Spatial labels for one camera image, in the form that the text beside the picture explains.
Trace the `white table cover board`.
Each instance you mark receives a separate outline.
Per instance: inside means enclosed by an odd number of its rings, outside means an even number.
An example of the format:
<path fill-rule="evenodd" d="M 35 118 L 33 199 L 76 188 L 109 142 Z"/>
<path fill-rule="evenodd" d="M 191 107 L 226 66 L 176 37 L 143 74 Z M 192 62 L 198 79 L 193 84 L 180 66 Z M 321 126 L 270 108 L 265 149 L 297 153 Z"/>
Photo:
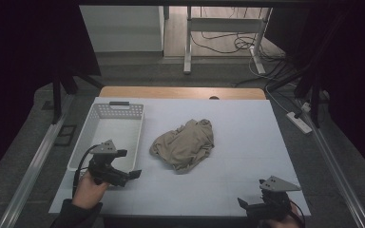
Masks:
<path fill-rule="evenodd" d="M 238 201 L 260 201 L 259 181 L 271 176 L 298 181 L 267 100 L 141 99 L 142 126 L 119 130 L 98 115 L 90 128 L 88 145 L 106 140 L 125 147 L 139 133 L 136 169 L 142 175 L 124 187 L 109 188 L 102 212 L 132 217 L 239 217 L 245 215 Z M 149 147 L 163 133 L 189 120 L 207 119 L 214 132 L 214 148 L 205 160 L 186 174 L 179 174 Z"/>

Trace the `white desk frame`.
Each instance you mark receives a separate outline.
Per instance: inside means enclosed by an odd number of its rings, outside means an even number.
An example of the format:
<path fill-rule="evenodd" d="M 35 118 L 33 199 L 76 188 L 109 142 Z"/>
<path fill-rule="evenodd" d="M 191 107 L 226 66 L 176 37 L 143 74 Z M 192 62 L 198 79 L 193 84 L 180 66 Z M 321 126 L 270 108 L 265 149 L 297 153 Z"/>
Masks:
<path fill-rule="evenodd" d="M 259 57 L 260 44 L 264 37 L 272 8 L 263 8 L 259 18 L 212 18 L 193 17 L 192 8 L 188 7 L 186 17 L 186 40 L 183 60 L 183 73 L 191 73 L 191 42 L 193 32 L 238 32 L 252 33 L 255 41 L 250 46 L 250 53 L 258 74 L 265 74 Z"/>

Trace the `white perforated plastic basket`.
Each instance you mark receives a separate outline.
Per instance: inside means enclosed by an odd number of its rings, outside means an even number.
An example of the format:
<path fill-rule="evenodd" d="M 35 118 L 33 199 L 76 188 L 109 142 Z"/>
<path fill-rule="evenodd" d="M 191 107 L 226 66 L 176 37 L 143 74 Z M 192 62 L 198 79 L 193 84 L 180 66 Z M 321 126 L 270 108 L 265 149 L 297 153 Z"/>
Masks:
<path fill-rule="evenodd" d="M 132 171 L 135 168 L 143 121 L 142 104 L 95 100 L 86 116 L 67 169 L 75 171 L 91 146 L 112 140 L 117 149 L 127 151 L 126 156 L 115 159 L 112 166 L 123 172 Z"/>

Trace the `white power strip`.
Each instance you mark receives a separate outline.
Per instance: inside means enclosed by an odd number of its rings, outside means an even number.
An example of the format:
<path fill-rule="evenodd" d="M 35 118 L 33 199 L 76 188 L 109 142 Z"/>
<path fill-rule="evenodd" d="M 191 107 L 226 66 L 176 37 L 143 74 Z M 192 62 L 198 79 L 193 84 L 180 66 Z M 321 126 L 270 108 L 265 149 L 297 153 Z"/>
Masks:
<path fill-rule="evenodd" d="M 294 124 L 303 134 L 310 134 L 312 128 L 303 121 L 300 117 L 297 117 L 294 112 L 289 112 L 286 114 L 287 119 Z"/>

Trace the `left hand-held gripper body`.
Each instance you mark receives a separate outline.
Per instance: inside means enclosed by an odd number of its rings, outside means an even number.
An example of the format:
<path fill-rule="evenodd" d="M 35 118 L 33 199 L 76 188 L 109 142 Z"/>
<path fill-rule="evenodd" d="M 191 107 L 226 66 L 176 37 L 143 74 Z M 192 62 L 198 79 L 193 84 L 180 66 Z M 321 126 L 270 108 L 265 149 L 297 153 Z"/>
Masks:
<path fill-rule="evenodd" d="M 112 140 L 102 142 L 89 150 L 92 155 L 88 163 L 88 172 L 97 185 L 107 182 L 114 186 L 125 186 L 129 181 L 128 173 L 112 166 L 117 149 Z"/>

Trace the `dark curtain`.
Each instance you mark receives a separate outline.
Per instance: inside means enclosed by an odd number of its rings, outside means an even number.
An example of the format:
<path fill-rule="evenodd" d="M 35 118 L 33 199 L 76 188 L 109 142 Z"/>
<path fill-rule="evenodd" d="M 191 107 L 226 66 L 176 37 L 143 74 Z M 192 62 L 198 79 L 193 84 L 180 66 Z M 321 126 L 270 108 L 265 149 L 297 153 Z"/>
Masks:
<path fill-rule="evenodd" d="M 0 0 L 0 160 L 53 77 L 99 75 L 81 0 Z"/>
<path fill-rule="evenodd" d="M 329 26 L 335 9 L 274 9 L 265 37 L 282 48 L 299 68 L 306 67 Z M 303 97 L 318 76 L 328 92 L 334 122 L 365 158 L 365 0 L 356 0 L 336 29 L 316 71 L 302 77 L 297 97 Z"/>

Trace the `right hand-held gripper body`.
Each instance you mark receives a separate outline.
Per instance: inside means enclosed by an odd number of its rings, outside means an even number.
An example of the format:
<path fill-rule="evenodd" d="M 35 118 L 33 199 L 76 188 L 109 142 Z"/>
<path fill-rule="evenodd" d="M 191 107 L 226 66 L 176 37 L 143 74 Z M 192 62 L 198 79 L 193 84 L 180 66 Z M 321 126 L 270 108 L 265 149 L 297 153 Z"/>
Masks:
<path fill-rule="evenodd" d="M 252 221 L 284 219 L 291 212 L 288 192 L 301 190 L 299 186 L 276 176 L 268 178 L 259 188 L 263 203 L 249 204 L 245 209 L 247 217 Z"/>

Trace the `person's dark left sleeve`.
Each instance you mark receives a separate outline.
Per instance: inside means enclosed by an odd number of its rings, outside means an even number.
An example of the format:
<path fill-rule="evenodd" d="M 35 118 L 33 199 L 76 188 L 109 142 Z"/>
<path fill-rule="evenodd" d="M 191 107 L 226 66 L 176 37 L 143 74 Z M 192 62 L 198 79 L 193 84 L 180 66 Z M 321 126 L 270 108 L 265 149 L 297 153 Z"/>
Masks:
<path fill-rule="evenodd" d="M 71 199 L 64 199 L 59 216 L 49 228 L 92 228 L 102 207 L 98 202 L 91 209 L 84 209 L 74 205 Z"/>

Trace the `wooden table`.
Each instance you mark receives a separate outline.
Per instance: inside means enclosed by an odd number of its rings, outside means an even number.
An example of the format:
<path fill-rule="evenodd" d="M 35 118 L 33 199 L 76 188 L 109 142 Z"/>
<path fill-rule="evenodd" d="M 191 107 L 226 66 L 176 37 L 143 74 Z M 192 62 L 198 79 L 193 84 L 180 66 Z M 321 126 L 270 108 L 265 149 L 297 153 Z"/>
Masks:
<path fill-rule="evenodd" d="M 207 100 L 265 100 L 260 88 L 175 87 L 175 86 L 105 86 L 101 98 L 207 99 Z"/>

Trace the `beige cloth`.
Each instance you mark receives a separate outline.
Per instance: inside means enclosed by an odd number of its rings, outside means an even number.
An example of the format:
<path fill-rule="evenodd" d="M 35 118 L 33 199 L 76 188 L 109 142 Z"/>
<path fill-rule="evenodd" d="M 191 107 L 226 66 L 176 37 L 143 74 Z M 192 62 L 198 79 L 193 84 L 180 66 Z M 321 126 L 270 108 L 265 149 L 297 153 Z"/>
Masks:
<path fill-rule="evenodd" d="M 186 173 L 208 158 L 213 148 L 211 122 L 206 119 L 189 120 L 155 139 L 149 153 L 171 165 L 177 173 Z"/>

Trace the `person's right hand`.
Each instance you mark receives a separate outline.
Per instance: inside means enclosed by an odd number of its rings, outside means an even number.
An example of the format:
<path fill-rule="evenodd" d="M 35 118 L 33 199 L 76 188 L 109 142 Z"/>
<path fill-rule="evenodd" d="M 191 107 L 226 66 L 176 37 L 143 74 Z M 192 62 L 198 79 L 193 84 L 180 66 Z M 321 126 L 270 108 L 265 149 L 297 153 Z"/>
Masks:
<path fill-rule="evenodd" d="M 291 212 L 281 220 L 267 219 L 260 223 L 259 228 L 303 228 L 303 222 L 296 205 L 291 203 Z"/>

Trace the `black metal stand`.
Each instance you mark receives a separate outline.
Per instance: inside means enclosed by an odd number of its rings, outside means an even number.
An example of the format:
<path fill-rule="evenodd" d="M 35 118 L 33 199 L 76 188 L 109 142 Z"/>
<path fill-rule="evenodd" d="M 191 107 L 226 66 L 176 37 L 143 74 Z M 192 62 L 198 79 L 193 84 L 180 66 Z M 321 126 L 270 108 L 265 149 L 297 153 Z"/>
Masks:
<path fill-rule="evenodd" d="M 62 116 L 61 88 L 63 87 L 65 89 L 67 95 L 74 95 L 78 91 L 78 86 L 76 85 L 74 77 L 79 77 L 99 89 L 102 89 L 105 86 L 93 79 L 90 75 L 87 75 L 74 67 L 68 67 L 67 69 L 54 69 L 52 73 L 53 124 L 57 124 Z"/>
<path fill-rule="evenodd" d="M 336 35 L 337 30 L 340 28 L 346 17 L 346 13 L 340 10 L 334 17 L 331 25 L 327 28 L 326 32 L 322 36 L 320 44 L 317 46 L 313 53 L 310 62 L 295 74 L 277 82 L 273 85 L 269 85 L 265 88 L 267 92 L 272 92 L 289 84 L 295 79 L 300 79 L 298 85 L 294 90 L 296 98 L 304 98 L 309 91 L 311 93 L 311 120 L 315 127 L 319 127 L 318 122 L 318 107 L 319 107 L 319 91 L 321 89 L 321 72 L 318 69 L 323 59 L 325 52 L 328 50 L 330 43 Z"/>

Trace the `black floor bracket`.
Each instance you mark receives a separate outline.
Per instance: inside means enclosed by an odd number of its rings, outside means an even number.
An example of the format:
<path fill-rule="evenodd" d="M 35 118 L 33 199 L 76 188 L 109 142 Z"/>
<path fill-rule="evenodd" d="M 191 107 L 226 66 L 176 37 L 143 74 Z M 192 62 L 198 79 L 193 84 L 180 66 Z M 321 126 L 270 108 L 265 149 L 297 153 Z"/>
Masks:
<path fill-rule="evenodd" d="M 57 135 L 54 145 L 61 147 L 70 146 L 76 131 L 76 127 L 76 124 L 63 125 Z"/>

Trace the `aluminium rail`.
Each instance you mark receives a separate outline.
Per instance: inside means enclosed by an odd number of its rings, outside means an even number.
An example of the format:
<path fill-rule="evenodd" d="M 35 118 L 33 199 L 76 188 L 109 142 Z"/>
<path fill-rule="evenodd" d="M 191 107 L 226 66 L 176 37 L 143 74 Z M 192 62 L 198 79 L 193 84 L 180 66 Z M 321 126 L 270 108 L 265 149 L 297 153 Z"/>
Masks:
<path fill-rule="evenodd" d="M 74 95 L 66 95 L 63 103 L 60 105 L 63 113 L 60 115 L 57 123 L 52 123 L 43 140 L 41 141 L 33 159 L 31 160 L 29 167 L 20 181 L 11 201 L 0 219 L 0 228 L 13 228 L 18 220 L 27 199 L 31 193 L 31 190 L 42 170 L 42 167 L 48 157 L 48 154 L 54 145 L 55 139 L 62 128 L 65 118 L 68 114 L 69 108 Z"/>
<path fill-rule="evenodd" d="M 344 175 L 336 157 L 333 153 L 332 148 L 326 141 L 322 131 L 317 127 L 317 125 L 312 121 L 311 112 L 302 111 L 302 116 L 304 121 L 312 128 L 313 136 L 317 142 L 317 146 L 326 165 L 333 176 L 336 183 L 337 189 L 340 195 L 344 198 L 344 201 L 355 221 L 358 228 L 365 228 L 365 209 L 361 204 L 355 190 L 348 182 L 348 179 Z"/>

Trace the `white cabinet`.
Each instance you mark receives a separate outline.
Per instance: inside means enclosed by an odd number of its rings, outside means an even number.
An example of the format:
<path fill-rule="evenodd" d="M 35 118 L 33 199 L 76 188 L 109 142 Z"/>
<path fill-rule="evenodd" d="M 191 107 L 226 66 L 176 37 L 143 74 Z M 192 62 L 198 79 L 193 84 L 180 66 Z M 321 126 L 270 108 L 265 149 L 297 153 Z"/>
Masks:
<path fill-rule="evenodd" d="M 96 52 L 162 52 L 163 7 L 81 6 Z"/>

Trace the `person's left hand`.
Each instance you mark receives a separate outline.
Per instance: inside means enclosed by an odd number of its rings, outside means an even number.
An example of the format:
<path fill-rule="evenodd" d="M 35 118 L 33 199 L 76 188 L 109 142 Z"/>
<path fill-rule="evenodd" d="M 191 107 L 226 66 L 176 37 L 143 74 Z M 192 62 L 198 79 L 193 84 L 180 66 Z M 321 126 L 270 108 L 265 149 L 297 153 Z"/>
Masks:
<path fill-rule="evenodd" d="M 92 209 L 102 199 L 109 184 L 97 185 L 88 171 L 80 178 L 71 203 L 82 209 Z"/>

